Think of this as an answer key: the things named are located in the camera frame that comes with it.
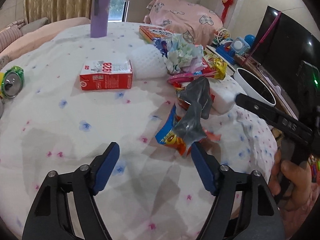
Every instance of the red hanging decoration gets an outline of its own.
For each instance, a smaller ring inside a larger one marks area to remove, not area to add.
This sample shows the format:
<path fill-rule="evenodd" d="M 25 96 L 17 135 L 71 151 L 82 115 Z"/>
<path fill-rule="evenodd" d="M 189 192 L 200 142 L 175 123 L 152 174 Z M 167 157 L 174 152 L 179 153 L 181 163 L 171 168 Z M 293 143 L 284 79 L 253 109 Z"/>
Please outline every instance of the red hanging decoration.
<path fill-rule="evenodd" d="M 221 14 L 221 21 L 224 23 L 227 17 L 228 9 L 232 5 L 233 0 L 222 0 L 222 4 L 224 6 L 223 12 Z"/>

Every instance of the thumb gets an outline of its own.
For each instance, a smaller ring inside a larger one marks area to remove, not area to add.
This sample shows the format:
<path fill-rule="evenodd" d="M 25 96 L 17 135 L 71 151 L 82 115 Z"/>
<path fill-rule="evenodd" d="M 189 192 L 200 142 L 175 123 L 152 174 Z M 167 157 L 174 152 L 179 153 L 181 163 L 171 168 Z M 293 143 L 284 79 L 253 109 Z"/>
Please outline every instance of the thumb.
<path fill-rule="evenodd" d="M 306 163 L 306 168 L 303 169 L 300 166 L 290 162 L 283 161 L 281 164 L 281 171 L 283 175 L 291 180 L 295 185 L 291 198 L 287 202 L 285 209 L 295 210 L 302 205 L 304 205 L 311 192 L 311 169 L 308 163 Z"/>

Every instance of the table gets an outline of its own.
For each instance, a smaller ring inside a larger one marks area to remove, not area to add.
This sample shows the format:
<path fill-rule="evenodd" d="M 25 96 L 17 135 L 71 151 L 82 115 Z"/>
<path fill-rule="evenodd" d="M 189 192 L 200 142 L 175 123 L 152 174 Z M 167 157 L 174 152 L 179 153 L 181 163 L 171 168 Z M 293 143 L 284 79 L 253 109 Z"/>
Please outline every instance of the table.
<path fill-rule="evenodd" d="M 95 197 L 112 238 L 196 239 L 214 197 L 190 157 L 154 138 L 175 102 L 172 86 L 156 79 L 135 80 L 130 90 L 80 88 L 85 60 L 126 61 L 145 44 L 138 29 L 137 23 L 109 23 L 108 37 L 91 39 L 89 25 L 73 27 L 2 70 L 25 70 L 24 88 L 5 102 L 0 119 L 0 216 L 16 235 L 48 171 L 74 171 L 116 141 L 120 159 Z M 228 75 L 215 85 L 243 92 Z M 221 134 L 211 151 L 218 161 L 236 171 L 260 170 L 268 179 L 276 142 L 267 124 L 237 106 L 212 113 L 202 125 Z M 235 198 L 239 205 L 240 195 Z M 75 231 L 80 234 L 77 224 Z"/>

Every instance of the pink clothing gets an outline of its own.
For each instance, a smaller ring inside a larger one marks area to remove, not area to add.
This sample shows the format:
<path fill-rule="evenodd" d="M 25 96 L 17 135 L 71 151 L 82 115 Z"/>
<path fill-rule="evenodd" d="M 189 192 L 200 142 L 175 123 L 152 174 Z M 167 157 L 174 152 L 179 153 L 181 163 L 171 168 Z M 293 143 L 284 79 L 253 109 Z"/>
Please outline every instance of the pink clothing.
<path fill-rule="evenodd" d="M 204 47 L 212 44 L 214 32 L 222 27 L 214 11 L 184 0 L 153 0 L 147 8 L 150 13 L 145 17 L 146 23 L 182 33 L 192 44 Z"/>
<path fill-rule="evenodd" d="M 280 215 L 283 219 L 286 238 L 290 238 L 306 220 L 318 198 L 319 193 L 319 185 L 316 183 L 312 183 L 310 197 L 306 204 L 304 204 L 298 210 L 291 212 L 280 209 Z"/>

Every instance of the green can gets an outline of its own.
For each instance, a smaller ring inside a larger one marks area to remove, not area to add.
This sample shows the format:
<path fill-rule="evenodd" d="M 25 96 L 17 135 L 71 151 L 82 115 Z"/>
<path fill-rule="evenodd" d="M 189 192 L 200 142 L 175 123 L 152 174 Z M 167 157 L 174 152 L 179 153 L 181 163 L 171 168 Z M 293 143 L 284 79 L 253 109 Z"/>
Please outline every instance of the green can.
<path fill-rule="evenodd" d="M 4 74 L 1 82 L 1 93 L 5 98 L 15 98 L 24 84 L 23 69 L 13 66 Z"/>

